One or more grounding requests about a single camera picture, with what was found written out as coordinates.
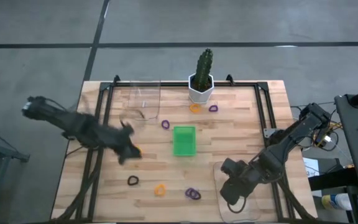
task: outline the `green plastic bin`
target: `green plastic bin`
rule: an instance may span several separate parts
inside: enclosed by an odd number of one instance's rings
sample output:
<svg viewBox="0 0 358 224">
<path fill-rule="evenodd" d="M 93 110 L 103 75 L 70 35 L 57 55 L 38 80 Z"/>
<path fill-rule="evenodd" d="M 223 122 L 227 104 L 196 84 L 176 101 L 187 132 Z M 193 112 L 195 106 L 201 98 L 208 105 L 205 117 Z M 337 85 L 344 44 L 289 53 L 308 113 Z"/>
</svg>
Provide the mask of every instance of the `green plastic bin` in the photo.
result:
<svg viewBox="0 0 358 224">
<path fill-rule="evenodd" d="M 173 128 L 173 155 L 194 156 L 196 154 L 196 127 L 178 126 Z"/>
</svg>

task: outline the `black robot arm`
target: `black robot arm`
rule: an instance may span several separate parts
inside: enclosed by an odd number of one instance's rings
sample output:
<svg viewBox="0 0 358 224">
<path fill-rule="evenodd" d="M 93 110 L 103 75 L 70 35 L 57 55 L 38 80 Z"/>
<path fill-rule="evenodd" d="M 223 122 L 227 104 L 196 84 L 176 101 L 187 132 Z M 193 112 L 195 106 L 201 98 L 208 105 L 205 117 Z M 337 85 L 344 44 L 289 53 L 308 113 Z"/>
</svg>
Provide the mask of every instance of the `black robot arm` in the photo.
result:
<svg viewBox="0 0 358 224">
<path fill-rule="evenodd" d="M 285 169 L 288 153 L 316 129 L 329 125 L 330 114 L 315 103 L 301 111 L 299 120 L 284 131 L 276 131 L 268 139 L 268 147 L 263 149 L 248 164 L 227 158 L 221 170 L 229 176 L 220 194 L 235 205 L 240 196 L 247 198 L 257 184 L 278 181 Z"/>
<path fill-rule="evenodd" d="M 130 135 L 134 133 L 130 125 L 121 129 L 104 126 L 90 114 L 66 111 L 47 103 L 42 96 L 29 97 L 24 105 L 23 115 L 30 119 L 47 121 L 64 130 L 65 137 L 75 137 L 81 145 L 94 149 L 108 147 L 119 156 L 119 163 L 123 164 L 127 158 L 140 158 L 141 154 L 131 142 Z"/>
</svg>

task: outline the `white hexagonal pot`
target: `white hexagonal pot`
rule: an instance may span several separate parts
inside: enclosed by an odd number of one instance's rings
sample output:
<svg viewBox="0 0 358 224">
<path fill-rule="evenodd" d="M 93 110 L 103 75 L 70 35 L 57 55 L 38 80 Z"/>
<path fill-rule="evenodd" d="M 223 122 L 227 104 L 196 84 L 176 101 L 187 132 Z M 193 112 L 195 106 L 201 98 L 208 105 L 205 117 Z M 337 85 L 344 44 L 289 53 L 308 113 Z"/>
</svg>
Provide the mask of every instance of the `white hexagonal pot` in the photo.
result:
<svg viewBox="0 0 358 224">
<path fill-rule="evenodd" d="M 192 89 L 192 87 L 190 85 L 191 78 L 195 75 L 196 74 L 194 73 L 189 76 L 189 97 L 192 100 L 192 102 L 194 102 L 194 103 L 205 104 L 206 102 L 208 102 L 209 97 L 211 96 L 212 91 L 214 90 L 214 77 L 212 75 L 209 75 L 209 77 L 211 78 L 211 81 L 212 81 L 211 88 L 209 88 L 208 90 L 201 93 L 197 90 Z"/>
</svg>

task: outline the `cactus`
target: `cactus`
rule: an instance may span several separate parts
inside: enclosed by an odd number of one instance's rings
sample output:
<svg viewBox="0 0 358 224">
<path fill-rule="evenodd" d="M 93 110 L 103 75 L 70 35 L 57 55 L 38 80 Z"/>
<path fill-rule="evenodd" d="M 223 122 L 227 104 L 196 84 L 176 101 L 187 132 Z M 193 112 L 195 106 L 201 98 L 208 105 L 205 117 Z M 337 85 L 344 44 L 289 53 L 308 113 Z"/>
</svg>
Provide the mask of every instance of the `cactus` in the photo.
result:
<svg viewBox="0 0 358 224">
<path fill-rule="evenodd" d="M 211 49 L 206 49 L 198 59 L 197 71 L 193 79 L 192 88 L 204 92 L 210 88 L 209 72 L 211 71 L 213 53 Z"/>
</svg>

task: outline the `wooden table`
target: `wooden table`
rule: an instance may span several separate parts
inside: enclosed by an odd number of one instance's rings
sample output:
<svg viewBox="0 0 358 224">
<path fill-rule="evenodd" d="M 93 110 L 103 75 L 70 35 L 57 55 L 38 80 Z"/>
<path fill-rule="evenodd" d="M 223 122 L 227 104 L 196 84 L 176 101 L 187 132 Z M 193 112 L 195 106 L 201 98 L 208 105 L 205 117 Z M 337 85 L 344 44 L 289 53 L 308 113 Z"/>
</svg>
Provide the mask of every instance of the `wooden table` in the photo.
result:
<svg viewBox="0 0 358 224">
<path fill-rule="evenodd" d="M 78 111 L 94 113 L 99 84 L 84 82 Z M 268 81 L 268 86 L 277 126 L 285 129 L 292 124 L 293 118 L 284 82 Z M 128 97 L 129 87 L 114 89 L 110 125 L 119 126 L 118 117 L 126 107 Z M 263 103 L 269 126 L 265 101 Z M 93 219 L 95 222 L 222 221 L 214 186 L 213 165 L 227 157 L 249 161 L 264 147 L 255 92 L 249 87 L 216 87 L 209 103 L 200 113 L 192 113 L 185 106 L 190 104 L 187 88 L 162 87 L 156 122 L 139 124 L 138 121 L 129 120 L 135 128 L 132 142 L 142 149 L 143 159 L 130 160 L 120 166 L 113 151 L 105 150 Z M 213 104 L 219 106 L 217 113 L 208 112 L 209 105 Z M 165 119 L 171 124 L 170 130 L 160 126 Z M 195 157 L 173 156 L 172 128 L 183 125 L 196 126 Z M 68 152 L 78 146 L 78 142 L 71 142 Z M 78 193 L 85 158 L 86 149 L 66 158 L 52 218 L 58 217 Z M 307 211 L 316 217 L 305 165 L 298 148 L 290 153 L 286 169 L 292 192 Z M 138 176 L 140 184 L 128 186 L 127 178 L 130 175 Z M 154 188 L 158 184 L 165 184 L 167 188 L 164 197 L 154 195 Z M 198 189 L 202 199 L 192 201 L 185 198 L 184 192 L 188 187 Z M 261 212 L 258 221 L 277 220 L 271 185 L 259 184 L 254 195 Z M 280 196 L 287 217 L 282 192 Z M 87 200 L 89 195 L 85 199 L 84 216 L 88 209 Z"/>
</svg>

